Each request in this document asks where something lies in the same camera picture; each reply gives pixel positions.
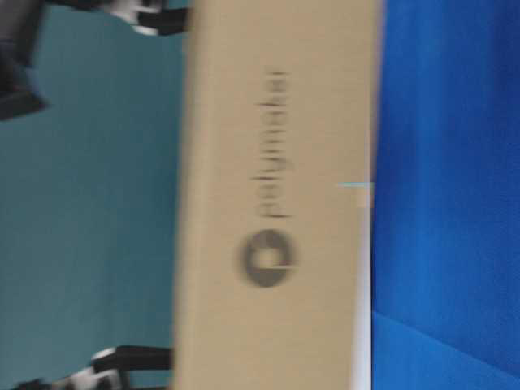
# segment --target beige box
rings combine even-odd
[[[195,0],[179,390],[370,389],[375,0]]]

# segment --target teal background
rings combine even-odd
[[[183,40],[50,8],[52,107],[0,123],[0,388],[171,343]]]

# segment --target blue fabric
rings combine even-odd
[[[520,2],[387,0],[375,390],[520,388]]]

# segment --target circular logo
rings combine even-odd
[[[263,230],[251,236],[242,254],[248,280],[259,287],[282,283],[294,265],[289,237],[276,230]]]

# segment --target blue surface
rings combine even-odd
[[[520,3],[387,0],[374,389],[520,388]]]
[[[0,388],[171,343],[181,44],[52,7],[52,107],[0,123]]]

